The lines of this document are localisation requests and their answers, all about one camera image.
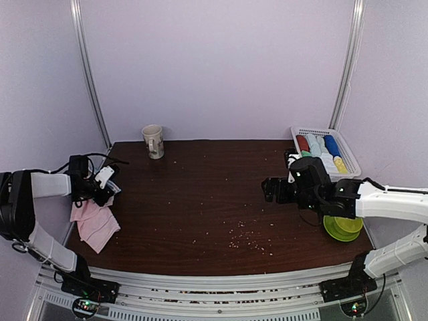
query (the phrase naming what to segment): white basket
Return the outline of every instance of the white basket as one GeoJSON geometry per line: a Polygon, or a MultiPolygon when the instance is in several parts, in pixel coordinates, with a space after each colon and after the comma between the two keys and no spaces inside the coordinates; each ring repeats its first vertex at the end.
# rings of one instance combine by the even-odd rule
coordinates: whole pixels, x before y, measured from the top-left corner
{"type": "Polygon", "coordinates": [[[297,135],[306,136],[307,134],[314,134],[315,136],[321,136],[321,137],[324,137],[326,135],[333,136],[339,148],[340,155],[342,156],[343,163],[345,164],[346,169],[348,170],[348,174],[327,172],[330,175],[330,178],[333,182],[336,182],[339,179],[351,179],[353,177],[357,177],[361,175],[360,166],[356,162],[356,159],[353,153],[350,151],[349,146],[345,142],[345,139],[343,139],[342,135],[339,134],[334,129],[312,129],[312,128],[302,128],[302,127],[296,127],[296,126],[293,126],[291,129],[292,129],[294,144],[296,145],[296,150],[298,151],[299,154],[302,154],[302,153],[300,151],[299,144],[297,143],[297,138],[296,138],[297,135]]]}

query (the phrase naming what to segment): pink cloth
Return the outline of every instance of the pink cloth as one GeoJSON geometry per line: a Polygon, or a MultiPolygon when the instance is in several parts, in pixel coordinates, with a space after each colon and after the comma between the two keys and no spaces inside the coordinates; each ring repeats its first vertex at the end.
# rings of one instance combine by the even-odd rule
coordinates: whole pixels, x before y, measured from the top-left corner
{"type": "Polygon", "coordinates": [[[82,202],[80,208],[73,203],[70,222],[77,221],[80,239],[96,253],[100,253],[113,234],[120,230],[117,220],[108,208],[111,204],[113,197],[103,207],[91,199],[82,202]]]}

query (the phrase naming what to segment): mug handle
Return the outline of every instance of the mug handle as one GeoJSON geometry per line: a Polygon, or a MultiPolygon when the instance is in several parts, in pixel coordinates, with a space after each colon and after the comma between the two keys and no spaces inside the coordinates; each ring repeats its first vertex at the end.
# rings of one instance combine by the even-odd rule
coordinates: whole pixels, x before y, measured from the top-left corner
{"type": "Polygon", "coordinates": [[[154,139],[150,139],[148,141],[148,151],[149,152],[154,152],[154,139]]]}

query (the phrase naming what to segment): brown table surface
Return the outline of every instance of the brown table surface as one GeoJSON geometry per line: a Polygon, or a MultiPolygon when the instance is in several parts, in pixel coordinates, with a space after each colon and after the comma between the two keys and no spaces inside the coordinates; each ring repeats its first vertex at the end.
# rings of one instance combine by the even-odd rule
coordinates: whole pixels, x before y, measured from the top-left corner
{"type": "MultiPolygon", "coordinates": [[[[363,230],[351,243],[305,224],[295,204],[266,203],[261,182],[284,177],[291,141],[194,140],[165,142],[150,160],[141,142],[118,142],[123,192],[111,210],[121,230],[100,254],[80,241],[68,247],[89,265],[174,276],[232,276],[288,272],[352,261],[372,249],[363,230]]],[[[316,222],[316,214],[303,216],[316,222]]]]}

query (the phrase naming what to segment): ceramic mug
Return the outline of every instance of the ceramic mug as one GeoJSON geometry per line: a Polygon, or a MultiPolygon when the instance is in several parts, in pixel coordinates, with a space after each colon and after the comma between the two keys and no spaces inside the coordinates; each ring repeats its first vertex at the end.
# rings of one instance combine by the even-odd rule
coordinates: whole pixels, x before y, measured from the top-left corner
{"type": "Polygon", "coordinates": [[[146,147],[148,156],[151,159],[160,159],[164,155],[163,147],[163,132],[162,126],[159,125],[148,125],[141,130],[146,147]]]}

